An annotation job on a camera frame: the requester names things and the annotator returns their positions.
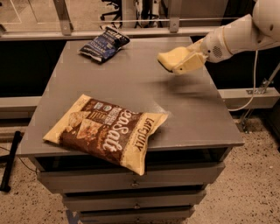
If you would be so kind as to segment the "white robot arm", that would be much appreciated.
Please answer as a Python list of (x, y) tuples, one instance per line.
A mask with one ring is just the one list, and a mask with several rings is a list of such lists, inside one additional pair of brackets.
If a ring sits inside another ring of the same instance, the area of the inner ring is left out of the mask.
[(210, 31), (203, 39), (189, 45), (172, 68), (175, 74), (186, 74), (218, 63), (237, 53), (270, 49), (280, 44), (280, 0), (256, 0), (252, 14)]

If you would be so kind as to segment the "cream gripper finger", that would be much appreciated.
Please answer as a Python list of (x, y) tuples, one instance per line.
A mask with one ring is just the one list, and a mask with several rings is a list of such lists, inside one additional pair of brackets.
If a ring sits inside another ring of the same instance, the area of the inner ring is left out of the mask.
[(172, 71), (177, 74), (187, 74), (204, 66), (207, 56), (201, 52), (192, 52), (180, 61)]

